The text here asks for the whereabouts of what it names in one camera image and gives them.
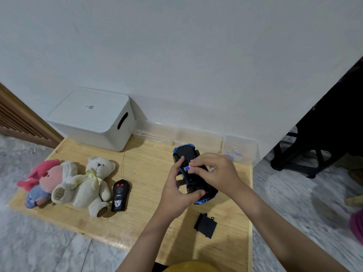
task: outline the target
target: louvered wooden panel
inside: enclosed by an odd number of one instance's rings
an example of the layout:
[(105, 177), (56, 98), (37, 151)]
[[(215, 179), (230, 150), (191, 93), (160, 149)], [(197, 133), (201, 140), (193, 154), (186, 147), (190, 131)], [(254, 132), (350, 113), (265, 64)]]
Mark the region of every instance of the louvered wooden panel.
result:
[(55, 148), (63, 137), (0, 83), (0, 133)]

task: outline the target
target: white teddy bear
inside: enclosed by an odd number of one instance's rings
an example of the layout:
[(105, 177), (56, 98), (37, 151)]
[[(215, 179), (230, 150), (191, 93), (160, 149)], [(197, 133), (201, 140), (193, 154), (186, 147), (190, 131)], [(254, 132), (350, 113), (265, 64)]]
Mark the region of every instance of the white teddy bear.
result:
[(103, 158), (88, 158), (86, 173), (76, 175), (57, 185), (52, 192), (56, 204), (70, 203), (76, 208), (87, 208), (91, 217), (104, 216), (109, 208), (110, 190), (104, 181), (116, 165)]

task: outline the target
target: table top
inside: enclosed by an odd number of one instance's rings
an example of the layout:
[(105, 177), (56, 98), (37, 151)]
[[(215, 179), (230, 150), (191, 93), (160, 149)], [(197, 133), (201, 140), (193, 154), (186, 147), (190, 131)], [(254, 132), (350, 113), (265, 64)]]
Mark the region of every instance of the table top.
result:
[[(76, 209), (71, 204), (56, 205), (50, 201), (42, 207), (26, 209), (23, 189), (17, 190), (9, 206), (70, 231), (130, 250), (157, 208), (170, 167), (174, 164), (173, 148), (132, 136), (123, 151), (114, 152), (66, 138), (47, 159), (71, 160), (81, 174), (85, 172), (91, 155), (115, 162), (115, 171), (105, 181), (111, 191), (113, 184), (120, 179), (130, 182), (126, 211), (112, 213), (109, 210), (103, 218), (90, 218), (87, 208)], [(252, 186), (252, 166), (235, 164), (235, 167), (241, 179)], [(185, 186), (180, 189), (186, 192)], [(211, 239), (194, 229), (200, 213), (207, 213), (217, 222)], [(221, 192), (211, 201), (190, 206), (175, 219), (157, 256), (157, 262), (169, 266), (191, 259), (210, 263), (220, 271), (252, 271), (252, 224)]]

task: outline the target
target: person's left hand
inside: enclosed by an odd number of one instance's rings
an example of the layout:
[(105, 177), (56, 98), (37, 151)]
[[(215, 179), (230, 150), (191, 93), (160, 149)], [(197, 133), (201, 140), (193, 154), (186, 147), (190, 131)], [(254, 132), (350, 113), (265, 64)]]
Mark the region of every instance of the person's left hand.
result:
[(183, 161), (184, 156), (171, 166), (169, 176), (164, 185), (161, 199), (156, 210), (156, 212), (170, 222), (179, 217), (189, 205), (192, 205), (206, 194), (204, 190), (197, 190), (191, 194), (183, 194), (179, 191), (180, 185), (185, 184), (183, 179), (176, 180), (176, 176), (178, 175), (179, 168)]

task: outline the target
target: teddy bear leg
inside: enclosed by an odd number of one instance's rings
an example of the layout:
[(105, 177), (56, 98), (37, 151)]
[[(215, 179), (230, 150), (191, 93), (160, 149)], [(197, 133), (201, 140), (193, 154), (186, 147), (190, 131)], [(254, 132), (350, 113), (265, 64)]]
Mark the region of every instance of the teddy bear leg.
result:
[(58, 184), (52, 192), (52, 201), (56, 204), (64, 204), (72, 201), (75, 189), (71, 190), (67, 183)]
[(101, 198), (97, 196), (88, 206), (90, 216), (93, 218), (99, 218), (104, 216), (109, 209), (109, 205), (110, 204), (108, 202), (102, 201)]

